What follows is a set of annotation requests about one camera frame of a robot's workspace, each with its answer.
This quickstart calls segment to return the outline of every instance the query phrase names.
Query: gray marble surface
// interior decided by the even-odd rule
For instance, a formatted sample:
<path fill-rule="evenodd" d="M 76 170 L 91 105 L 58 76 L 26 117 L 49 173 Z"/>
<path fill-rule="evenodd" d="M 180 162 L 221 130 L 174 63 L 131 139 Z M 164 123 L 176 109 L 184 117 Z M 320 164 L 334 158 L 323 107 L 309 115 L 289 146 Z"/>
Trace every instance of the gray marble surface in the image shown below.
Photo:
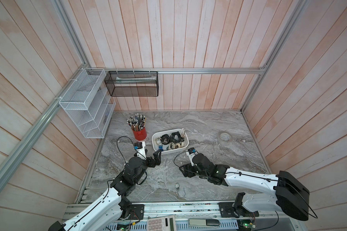
<path fill-rule="evenodd" d="M 134 114 L 134 112 L 113 113 L 86 201 L 92 202 L 97 199 L 105 191 L 106 181 L 116 177 L 124 169 L 124 160 L 117 150 L 116 140 L 120 136 L 128 136 L 135 141 L 130 127 L 126 124 L 126 119 Z M 243 116 L 238 111 L 160 111 L 144 112 L 144 114 L 147 118 L 145 139 L 147 156 L 153 156 L 151 138 L 154 133 L 185 128 L 189 147 L 195 147 L 214 164 L 226 164 L 246 171 L 266 173 L 261 155 Z M 231 134 L 230 145 L 223 147 L 217 142 L 220 131 Z M 118 146 L 128 161 L 134 154 L 130 140 L 121 138 Z M 216 186 L 197 176 L 184 177 L 173 163 L 177 154 L 163 154 L 161 165 L 148 168 L 147 180 L 140 186 L 136 185 L 136 189 L 128 199 L 130 201 L 234 200 L 238 192 L 255 193 L 253 190 L 241 187 Z M 185 154 L 181 154 L 175 162 L 180 166 L 190 161 Z M 179 197 L 176 195 L 175 183 L 180 185 Z"/>

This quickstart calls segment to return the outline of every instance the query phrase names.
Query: robotic arm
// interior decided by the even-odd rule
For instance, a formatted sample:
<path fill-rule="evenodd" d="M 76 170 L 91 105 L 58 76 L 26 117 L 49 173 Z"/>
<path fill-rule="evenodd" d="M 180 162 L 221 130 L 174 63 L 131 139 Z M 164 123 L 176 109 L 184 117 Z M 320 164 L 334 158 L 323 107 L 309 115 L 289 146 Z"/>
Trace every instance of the robotic arm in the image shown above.
<path fill-rule="evenodd" d="M 308 220 L 310 192 L 290 173 L 259 174 L 240 171 L 233 167 L 214 165 L 206 156 L 190 148 L 186 152 L 189 164 L 179 167 L 185 177 L 199 175 L 216 185 L 241 186 L 260 194 L 238 193 L 231 208 L 225 208 L 229 215 L 238 218 L 255 211 L 283 211 L 286 215 L 301 221 Z"/>
<path fill-rule="evenodd" d="M 65 223 L 55 222 L 48 231 L 99 231 L 111 221 L 127 218 L 132 204 L 126 196 L 130 195 L 136 184 L 145 181 L 148 167 L 154 168 L 161 164 L 161 149 L 153 153 L 154 158 L 146 156 L 144 141 L 135 143 L 134 149 L 134 157 L 96 201 Z M 144 174 L 145 178 L 138 183 Z"/>
<path fill-rule="evenodd" d="M 135 189 L 136 184 L 140 185 L 145 181 L 148 167 L 161 164 L 162 149 L 153 153 L 152 158 L 146 157 L 144 141 L 137 142 L 134 146 L 134 157 L 96 201 L 65 223 L 55 222 L 48 231 L 99 231 L 115 220 L 128 218 L 132 204 L 126 196 Z M 262 192 L 238 193 L 231 206 L 221 209 L 223 217 L 247 217 L 250 216 L 249 213 L 261 210 L 283 211 L 292 218 L 308 220 L 310 192 L 290 173 L 280 171 L 278 175 L 258 174 L 223 164 L 214 165 L 194 148 L 188 149 L 186 154 L 190 163 L 179 167 L 184 177 L 198 175 L 215 185 L 240 186 Z M 144 174 L 145 178 L 138 183 Z"/>

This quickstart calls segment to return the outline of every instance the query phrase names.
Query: roll of tape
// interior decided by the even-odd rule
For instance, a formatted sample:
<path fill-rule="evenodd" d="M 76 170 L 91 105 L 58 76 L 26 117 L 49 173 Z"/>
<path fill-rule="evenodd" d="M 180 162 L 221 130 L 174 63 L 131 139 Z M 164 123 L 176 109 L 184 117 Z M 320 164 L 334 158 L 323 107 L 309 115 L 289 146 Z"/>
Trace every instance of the roll of tape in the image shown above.
<path fill-rule="evenodd" d="M 231 143 L 232 137 L 228 132 L 219 132 L 217 142 L 222 146 L 227 146 Z"/>

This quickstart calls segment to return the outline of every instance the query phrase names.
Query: pencil holder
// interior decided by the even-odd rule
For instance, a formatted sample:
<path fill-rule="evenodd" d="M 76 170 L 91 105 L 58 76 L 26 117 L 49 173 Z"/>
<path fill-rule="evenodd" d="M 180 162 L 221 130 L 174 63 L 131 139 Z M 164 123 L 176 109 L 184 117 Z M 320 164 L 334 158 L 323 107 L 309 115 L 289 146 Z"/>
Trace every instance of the pencil holder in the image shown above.
<path fill-rule="evenodd" d="M 141 131 L 134 131 L 133 129 L 131 129 L 132 132 L 134 133 L 135 139 L 137 141 L 143 141 L 146 137 L 147 137 L 147 131 L 145 130 L 145 127 L 143 128 L 143 130 Z"/>

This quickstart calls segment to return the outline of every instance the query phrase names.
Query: wooden wall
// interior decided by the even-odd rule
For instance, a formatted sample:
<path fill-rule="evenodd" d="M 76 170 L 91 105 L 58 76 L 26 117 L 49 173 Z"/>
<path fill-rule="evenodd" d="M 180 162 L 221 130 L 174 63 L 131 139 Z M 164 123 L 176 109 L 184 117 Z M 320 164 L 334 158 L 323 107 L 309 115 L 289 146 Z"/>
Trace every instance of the wooden wall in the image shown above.
<path fill-rule="evenodd" d="M 48 0 L 0 0 L 0 164 L 81 65 Z M 61 110 L 0 194 L 0 230 L 61 220 L 96 141 Z"/>
<path fill-rule="evenodd" d="M 347 228 L 347 0 L 311 1 L 245 116 L 273 173 L 310 190 L 309 230 Z"/>
<path fill-rule="evenodd" d="M 63 0 L 92 67 L 263 66 L 296 0 Z M 116 110 L 239 109 L 256 75 L 160 75 Z"/>

